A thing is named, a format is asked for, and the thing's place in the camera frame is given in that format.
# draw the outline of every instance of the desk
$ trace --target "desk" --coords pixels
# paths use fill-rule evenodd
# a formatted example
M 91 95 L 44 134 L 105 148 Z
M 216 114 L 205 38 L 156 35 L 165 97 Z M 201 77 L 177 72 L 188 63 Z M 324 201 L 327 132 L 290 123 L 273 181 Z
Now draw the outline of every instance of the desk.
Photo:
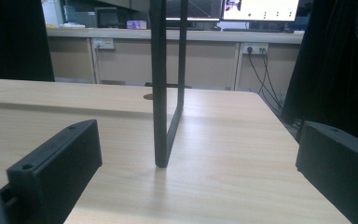
M 157 168 L 150 92 L 0 80 L 0 188 L 11 164 L 97 119 L 103 166 L 66 223 L 348 223 L 296 170 L 298 144 L 250 92 L 186 90 L 171 160 Z

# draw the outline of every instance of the black metal frame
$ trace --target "black metal frame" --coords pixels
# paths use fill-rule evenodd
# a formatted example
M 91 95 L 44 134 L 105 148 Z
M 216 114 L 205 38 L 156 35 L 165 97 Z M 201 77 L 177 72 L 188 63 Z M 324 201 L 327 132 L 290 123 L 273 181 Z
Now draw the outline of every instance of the black metal frame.
M 153 121 L 156 166 L 165 168 L 185 102 L 186 26 L 188 0 L 181 2 L 177 106 L 167 132 L 167 36 L 165 0 L 150 0 L 152 33 Z

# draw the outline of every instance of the computer monitor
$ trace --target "computer monitor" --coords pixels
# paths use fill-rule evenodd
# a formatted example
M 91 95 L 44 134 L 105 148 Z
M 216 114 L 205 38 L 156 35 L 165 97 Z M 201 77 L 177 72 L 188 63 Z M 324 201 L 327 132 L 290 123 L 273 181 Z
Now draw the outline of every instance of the computer monitor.
M 95 16 L 98 28 L 121 28 L 127 27 L 130 19 L 126 10 L 115 7 L 96 7 Z
M 219 21 L 222 0 L 188 0 L 188 21 Z M 166 0 L 167 21 L 180 20 L 181 0 Z
M 222 21 L 294 21 L 298 0 L 223 0 Z

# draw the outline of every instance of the light wood tabletop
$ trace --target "light wood tabletop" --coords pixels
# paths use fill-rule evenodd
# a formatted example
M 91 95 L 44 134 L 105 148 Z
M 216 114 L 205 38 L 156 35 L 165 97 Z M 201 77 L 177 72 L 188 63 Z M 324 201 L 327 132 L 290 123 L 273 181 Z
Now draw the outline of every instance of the light wood tabletop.
M 55 133 L 97 119 L 103 166 L 66 223 L 349 223 L 297 171 L 297 142 L 254 93 L 186 90 L 168 168 L 158 168 L 151 91 L 0 80 L 0 188 Z

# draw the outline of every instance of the wall socket panel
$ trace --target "wall socket panel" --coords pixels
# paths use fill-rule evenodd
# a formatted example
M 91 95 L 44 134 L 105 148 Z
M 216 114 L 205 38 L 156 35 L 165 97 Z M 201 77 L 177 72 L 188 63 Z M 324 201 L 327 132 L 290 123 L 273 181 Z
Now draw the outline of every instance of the wall socket panel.
M 266 51 L 264 52 L 267 54 L 269 52 L 269 44 L 268 43 L 244 43 L 243 44 L 243 53 L 248 54 L 248 48 L 252 48 L 251 54 L 263 54 L 263 49 Z
M 95 49 L 114 49 L 113 38 L 92 38 L 92 47 Z

